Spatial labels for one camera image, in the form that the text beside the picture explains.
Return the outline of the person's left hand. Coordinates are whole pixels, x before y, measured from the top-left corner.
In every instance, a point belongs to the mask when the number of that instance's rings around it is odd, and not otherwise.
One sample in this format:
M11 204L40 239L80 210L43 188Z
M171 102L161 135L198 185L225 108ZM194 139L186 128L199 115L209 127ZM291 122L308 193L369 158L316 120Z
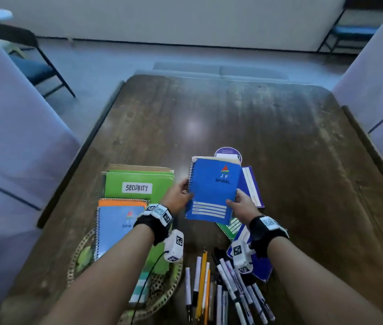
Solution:
M172 216L178 215L188 204L188 202L182 200L182 191L188 191L188 187L189 178L184 178L172 185L159 203L166 207Z

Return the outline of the person's right hand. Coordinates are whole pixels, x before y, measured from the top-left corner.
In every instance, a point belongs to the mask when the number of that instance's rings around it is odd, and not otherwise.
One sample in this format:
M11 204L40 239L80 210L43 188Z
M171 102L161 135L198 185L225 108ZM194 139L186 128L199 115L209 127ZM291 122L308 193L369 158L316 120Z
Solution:
M236 203L235 200L227 199L226 204L227 207L232 209L234 217L248 228L253 219L261 216L260 211L249 196L247 196L246 202Z

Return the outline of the person's right forearm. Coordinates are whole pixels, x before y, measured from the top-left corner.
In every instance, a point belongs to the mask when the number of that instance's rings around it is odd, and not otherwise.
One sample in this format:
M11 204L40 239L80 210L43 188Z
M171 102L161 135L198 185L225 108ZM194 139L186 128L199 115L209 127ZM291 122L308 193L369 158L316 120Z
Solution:
M383 313L284 237L268 257L306 325L383 325Z

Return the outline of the dark blue notebook white strip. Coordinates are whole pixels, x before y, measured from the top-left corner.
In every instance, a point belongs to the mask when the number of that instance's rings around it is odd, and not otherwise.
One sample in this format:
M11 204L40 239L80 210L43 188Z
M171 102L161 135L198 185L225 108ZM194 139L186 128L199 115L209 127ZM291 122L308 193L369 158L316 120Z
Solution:
M242 173L238 181L238 189L248 195L258 209L265 207L251 166L242 167Z

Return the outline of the purple round notepad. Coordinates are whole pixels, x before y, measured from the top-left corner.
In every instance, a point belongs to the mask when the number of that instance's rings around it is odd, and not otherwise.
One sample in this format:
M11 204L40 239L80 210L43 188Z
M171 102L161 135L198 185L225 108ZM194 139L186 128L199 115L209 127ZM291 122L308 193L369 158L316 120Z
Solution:
M233 147L227 147L226 146L226 147L221 147L221 148L217 149L214 157L216 157L216 158L229 158L229 159L237 160L239 164L242 163L241 153Z

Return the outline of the brown folder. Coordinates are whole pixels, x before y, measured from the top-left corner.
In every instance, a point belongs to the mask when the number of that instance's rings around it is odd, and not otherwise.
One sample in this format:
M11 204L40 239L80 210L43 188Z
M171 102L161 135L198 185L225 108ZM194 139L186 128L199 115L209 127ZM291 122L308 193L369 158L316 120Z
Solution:
M174 174L173 169L166 167L126 164L110 164L105 171L163 172Z

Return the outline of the green folder with white label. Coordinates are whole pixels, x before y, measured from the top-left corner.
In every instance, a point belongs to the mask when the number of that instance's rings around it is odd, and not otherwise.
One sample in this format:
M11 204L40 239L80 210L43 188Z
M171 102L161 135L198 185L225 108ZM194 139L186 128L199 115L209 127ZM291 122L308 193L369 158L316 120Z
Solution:
M173 185L172 172L108 170L104 173L105 198L145 199L158 203Z

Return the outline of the plain dark blue notebook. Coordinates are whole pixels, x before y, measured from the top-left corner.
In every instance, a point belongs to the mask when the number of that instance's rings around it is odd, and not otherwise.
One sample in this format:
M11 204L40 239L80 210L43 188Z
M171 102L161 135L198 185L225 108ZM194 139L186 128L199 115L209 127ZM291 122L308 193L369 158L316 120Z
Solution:
M244 225L243 230L237 234L235 240L242 239L247 243L251 243L250 233L247 227ZM258 258L256 254L252 255L253 271L251 272L256 278L267 282L271 276L273 267L271 262L267 258Z

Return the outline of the light blue spiral notebook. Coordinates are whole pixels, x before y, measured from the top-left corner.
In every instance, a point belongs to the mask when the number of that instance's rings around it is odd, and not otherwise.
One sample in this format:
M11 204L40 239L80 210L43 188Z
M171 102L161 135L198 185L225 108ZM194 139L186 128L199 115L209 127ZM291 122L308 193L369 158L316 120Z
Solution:
M102 257L134 226L149 205L145 199L101 198L98 200L93 260Z

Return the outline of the yellow pencil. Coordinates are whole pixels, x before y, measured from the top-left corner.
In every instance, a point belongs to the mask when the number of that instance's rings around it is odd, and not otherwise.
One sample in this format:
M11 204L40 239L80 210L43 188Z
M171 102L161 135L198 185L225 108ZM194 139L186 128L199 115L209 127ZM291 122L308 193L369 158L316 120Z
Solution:
M199 272L199 285L198 285L198 295L196 300L196 310L195 316L199 321L202 315L202 303L204 300L204 289L205 289L205 276L207 275L207 258L208 252L204 249L203 255L201 257L201 268Z

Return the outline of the pile of white black markers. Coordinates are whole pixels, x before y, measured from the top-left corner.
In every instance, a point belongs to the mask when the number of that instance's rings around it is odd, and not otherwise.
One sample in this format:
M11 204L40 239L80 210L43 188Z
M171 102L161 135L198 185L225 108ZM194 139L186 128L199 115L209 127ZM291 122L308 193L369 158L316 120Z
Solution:
M184 271L184 301L189 323L198 321L195 316L196 300L198 295L199 272L201 257L195 261L194 272L190 267ZM233 259L229 252L215 248L211 254L215 265L214 272L210 272L210 307L208 325L229 325L228 307L232 301L240 325L270 325L276 318L268 301L251 274L240 274L234 267ZM211 270L210 260L207 258L206 270ZM204 300L202 315L198 322L204 324L205 295L207 275L205 276Z

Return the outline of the woven wicker basket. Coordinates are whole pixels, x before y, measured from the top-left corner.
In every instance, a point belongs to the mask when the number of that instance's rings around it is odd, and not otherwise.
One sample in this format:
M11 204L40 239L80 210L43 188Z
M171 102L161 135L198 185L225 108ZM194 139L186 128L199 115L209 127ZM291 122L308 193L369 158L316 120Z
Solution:
M95 228L92 228L87 232L76 247L68 266L66 287L69 287L93 262L95 231ZM148 299L136 310L134 321L147 319L166 305L180 283L183 268L183 260L180 260L172 263L165 275L150 275L151 285L145 286L149 287Z

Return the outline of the grey bench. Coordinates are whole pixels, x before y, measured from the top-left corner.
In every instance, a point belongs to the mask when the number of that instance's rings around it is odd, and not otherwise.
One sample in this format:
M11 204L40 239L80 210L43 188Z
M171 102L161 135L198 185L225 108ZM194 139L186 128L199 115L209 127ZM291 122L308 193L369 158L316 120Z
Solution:
M138 69L134 75L215 79L244 82L290 82L286 73L265 67L156 62L152 69Z

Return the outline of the black folding chair blue seat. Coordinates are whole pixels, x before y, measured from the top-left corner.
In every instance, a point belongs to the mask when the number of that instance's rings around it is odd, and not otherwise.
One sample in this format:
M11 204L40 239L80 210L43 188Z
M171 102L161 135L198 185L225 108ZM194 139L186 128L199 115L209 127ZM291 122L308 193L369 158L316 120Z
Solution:
M76 97L75 93L64 80L64 78L60 75L59 71L54 67L52 62L40 49L37 37L33 32L24 28L0 23L0 39L34 48L39 52L44 60L44 63L13 55L9 56L17 68L23 73L23 75L34 87L53 77L57 77L60 80L61 84L43 94L43 98L47 98L63 87L65 87L74 98Z
M316 53L323 47L328 49L331 56L335 49L362 50L363 47L354 45L341 45L342 42L369 42L380 26L373 25L341 25L340 20L346 11L383 12L383 0L345 0L340 15L322 40Z

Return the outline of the pale yellow cloth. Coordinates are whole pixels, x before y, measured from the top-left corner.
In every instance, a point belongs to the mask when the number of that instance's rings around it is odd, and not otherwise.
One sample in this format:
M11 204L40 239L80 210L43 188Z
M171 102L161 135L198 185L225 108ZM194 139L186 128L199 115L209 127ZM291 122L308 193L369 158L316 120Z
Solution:
M23 51L15 43L0 39L0 47L9 55L17 54L21 58L26 58Z

